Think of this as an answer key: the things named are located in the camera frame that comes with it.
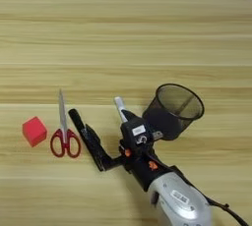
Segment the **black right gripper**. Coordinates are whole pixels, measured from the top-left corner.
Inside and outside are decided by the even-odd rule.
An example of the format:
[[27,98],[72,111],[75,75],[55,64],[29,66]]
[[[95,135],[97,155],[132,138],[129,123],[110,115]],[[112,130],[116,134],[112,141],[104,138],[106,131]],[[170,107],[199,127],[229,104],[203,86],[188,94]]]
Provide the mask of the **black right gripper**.
[[[145,192],[156,178],[169,172],[168,167],[158,160],[151,143],[133,148],[128,142],[121,140],[119,143],[121,156],[112,158],[106,153],[100,143],[100,138],[89,125],[81,129],[81,137],[100,172],[123,165],[125,170],[136,178]],[[162,137],[162,132],[153,132],[155,141]]]

